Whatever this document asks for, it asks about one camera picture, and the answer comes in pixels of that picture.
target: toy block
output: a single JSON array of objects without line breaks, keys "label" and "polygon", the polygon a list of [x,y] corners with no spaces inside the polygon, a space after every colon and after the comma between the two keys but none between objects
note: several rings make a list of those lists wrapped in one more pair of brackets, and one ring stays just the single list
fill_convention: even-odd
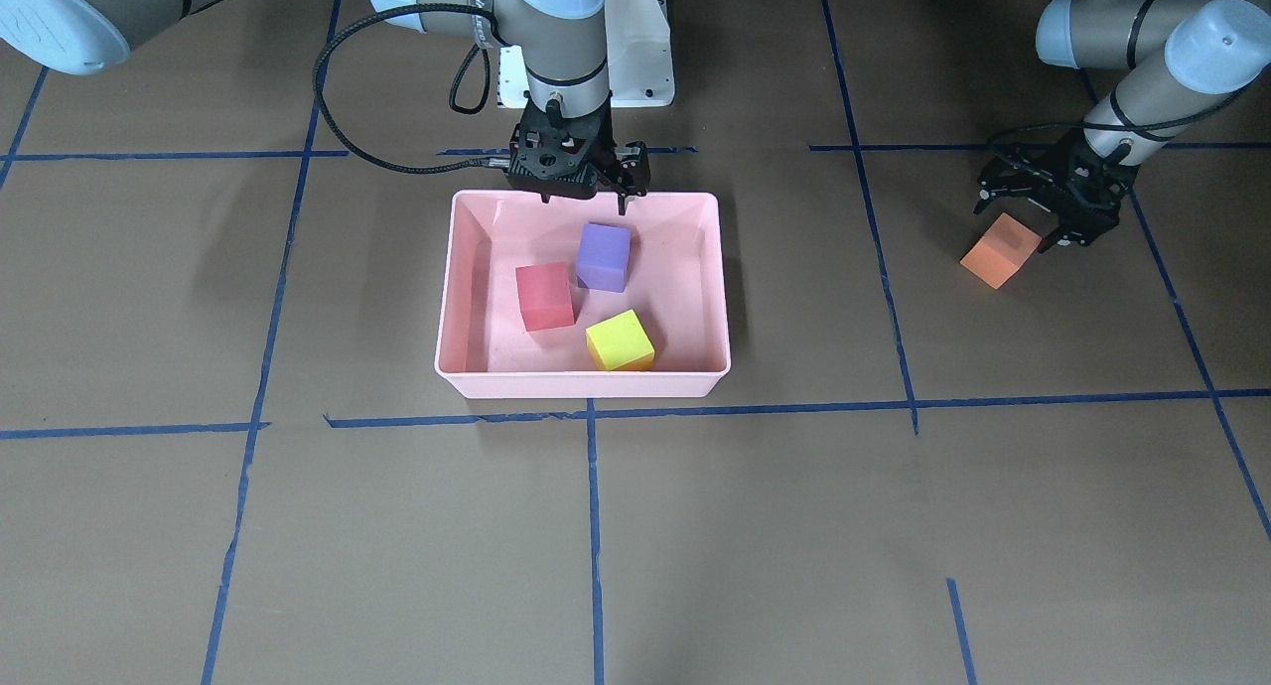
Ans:
[{"label": "toy block", "polygon": [[516,296],[526,330],[568,328],[574,322],[569,267],[564,263],[517,268]]},{"label": "toy block", "polygon": [[574,267],[580,286],[592,291],[625,291],[630,247],[630,229],[586,224]]},{"label": "toy block", "polygon": [[962,267],[998,290],[1018,272],[1038,245],[1038,234],[1003,214],[962,258]]},{"label": "toy block", "polygon": [[636,310],[627,310],[587,328],[587,352],[605,371],[641,371],[653,367],[653,342],[648,341]]}]

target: white mounting plate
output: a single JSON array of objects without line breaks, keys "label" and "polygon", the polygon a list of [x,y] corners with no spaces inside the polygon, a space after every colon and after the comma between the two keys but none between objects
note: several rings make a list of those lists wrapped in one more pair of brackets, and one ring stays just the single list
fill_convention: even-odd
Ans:
[{"label": "white mounting plate", "polygon": [[[666,0],[657,0],[662,20],[667,22]],[[671,65],[671,39],[624,42],[618,31],[609,37],[609,86],[614,107],[667,107],[675,98],[675,70]],[[525,109],[530,84],[525,79],[521,47],[503,47],[498,53],[498,104]]]}]

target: black cable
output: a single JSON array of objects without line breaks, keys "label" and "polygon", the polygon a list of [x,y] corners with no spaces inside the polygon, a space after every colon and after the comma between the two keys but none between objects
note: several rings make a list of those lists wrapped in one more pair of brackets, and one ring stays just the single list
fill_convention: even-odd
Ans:
[{"label": "black cable", "polygon": [[[482,84],[480,102],[477,102],[477,107],[463,107],[459,104],[456,95],[459,95],[459,84],[463,84],[464,75],[468,74],[468,66],[473,64],[473,57],[477,57],[477,51],[480,51],[482,66],[486,69],[486,83]],[[450,84],[450,109],[458,111],[459,114],[478,114],[482,109],[486,109],[486,100],[489,99],[489,52],[480,46],[473,46],[468,51],[468,56],[464,57],[464,64],[459,65],[459,71],[455,74],[454,83]]]},{"label": "black cable", "polygon": [[1246,84],[1246,86],[1235,89],[1234,93],[1230,93],[1230,95],[1227,97],[1224,100],[1221,100],[1219,104],[1209,107],[1209,109],[1199,111],[1196,112],[1196,114],[1185,116],[1181,119],[1154,121],[1154,123],[1152,125],[1098,125],[1093,123],[1093,121],[1052,121],[1049,125],[1030,125],[1028,127],[1016,127],[1012,130],[1003,130],[1002,132],[994,133],[991,137],[985,139],[985,145],[989,146],[989,151],[993,153],[994,156],[998,156],[998,159],[1007,161],[1007,164],[1010,165],[1012,169],[1022,170],[1026,174],[1033,174],[1033,177],[1037,177],[1040,179],[1047,179],[1047,182],[1054,182],[1055,178],[1051,177],[1049,170],[1041,170],[1035,168],[1035,165],[1023,164],[1022,161],[1016,160],[1012,155],[1008,155],[1008,153],[1002,151],[1002,147],[996,146],[998,139],[1010,136],[1012,133],[1045,132],[1045,130],[1094,130],[1096,132],[1159,132],[1159,130],[1186,127],[1186,125],[1195,125],[1196,121],[1207,119],[1211,116],[1218,114],[1218,112],[1227,109],[1227,107],[1230,107],[1232,102],[1235,102],[1237,98],[1243,95],[1246,89],[1248,89],[1249,86],[1251,84]]},{"label": "black cable", "polygon": [[314,99],[318,102],[318,111],[322,112],[323,119],[327,119],[327,126],[330,127],[332,133],[336,133],[336,139],[348,147],[348,151],[358,156],[365,161],[371,161],[371,164],[377,165],[381,169],[398,170],[400,174],[441,174],[446,170],[459,170],[459,169],[478,169],[478,168],[491,168],[491,156],[480,156],[479,159],[468,159],[463,161],[455,161],[455,164],[444,165],[400,165],[393,164],[393,161],[386,161],[380,159],[380,156],[372,155],[364,150],[364,147],[357,146],[352,139],[344,136],[344,132],[336,123],[336,119],[330,116],[330,109],[327,107],[327,98],[323,97],[323,71],[327,70],[327,65],[330,64],[332,52],[344,43],[344,39],[353,37],[353,34],[361,33],[364,29],[370,28],[370,25],[376,25],[384,23],[385,20],[391,20],[394,17],[400,15],[418,15],[426,11],[449,11],[449,14],[458,15],[480,15],[486,20],[489,20],[491,33],[500,43],[503,38],[498,34],[498,20],[496,17],[487,10],[482,10],[479,6],[472,5],[452,5],[452,3],[428,3],[428,5],[405,5],[395,6],[393,10],[376,11],[375,15],[364,17],[364,19],[348,25],[348,28],[341,29],[336,37],[332,37],[327,47],[318,55],[318,61],[314,64],[313,86],[314,86]]}]

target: pink bin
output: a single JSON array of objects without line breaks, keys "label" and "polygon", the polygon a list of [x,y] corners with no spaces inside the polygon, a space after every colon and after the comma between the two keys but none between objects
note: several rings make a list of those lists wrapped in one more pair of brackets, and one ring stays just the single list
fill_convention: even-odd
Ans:
[{"label": "pink bin", "polygon": [[[577,323],[527,333],[516,268],[567,261],[573,269],[588,222],[632,231],[627,290],[574,282]],[[601,372],[586,328],[636,310],[657,351],[648,372]],[[618,216],[613,193],[590,201],[536,193],[459,192],[441,296],[436,370],[464,397],[704,397],[732,367],[710,193],[649,193]]]}]

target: yellow cube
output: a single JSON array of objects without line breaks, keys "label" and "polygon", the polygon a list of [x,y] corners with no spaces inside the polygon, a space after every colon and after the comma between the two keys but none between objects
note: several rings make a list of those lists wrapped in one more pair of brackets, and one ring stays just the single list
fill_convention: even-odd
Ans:
[{"label": "yellow cube", "polygon": [[636,318],[627,310],[587,328],[587,352],[596,367],[604,371],[639,371],[653,367],[653,342]]}]

